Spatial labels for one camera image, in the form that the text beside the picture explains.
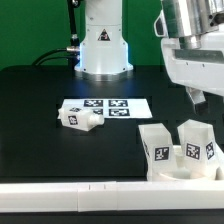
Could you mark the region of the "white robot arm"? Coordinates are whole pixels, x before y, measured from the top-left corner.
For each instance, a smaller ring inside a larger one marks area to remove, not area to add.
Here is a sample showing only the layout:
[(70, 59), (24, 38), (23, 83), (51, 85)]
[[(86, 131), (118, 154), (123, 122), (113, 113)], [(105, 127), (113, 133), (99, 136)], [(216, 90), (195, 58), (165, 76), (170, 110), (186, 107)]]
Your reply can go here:
[[(79, 45), (79, 77), (116, 80), (133, 70), (122, 37), (122, 0), (84, 0), (84, 40)], [(224, 99), (224, 0), (160, 0), (154, 22), (167, 74), (186, 88), (192, 103), (206, 92)]]

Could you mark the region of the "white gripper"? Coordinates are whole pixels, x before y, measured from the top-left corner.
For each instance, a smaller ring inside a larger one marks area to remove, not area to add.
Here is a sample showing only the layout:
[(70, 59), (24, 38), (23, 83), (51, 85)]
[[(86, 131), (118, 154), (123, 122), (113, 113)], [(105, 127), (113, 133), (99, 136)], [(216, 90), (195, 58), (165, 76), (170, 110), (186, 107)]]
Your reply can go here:
[(203, 34), (199, 49), (181, 49), (177, 38), (169, 38), (164, 13), (154, 22), (166, 71), (173, 83), (183, 85), (196, 114), (208, 112), (204, 92), (224, 97), (224, 23)]

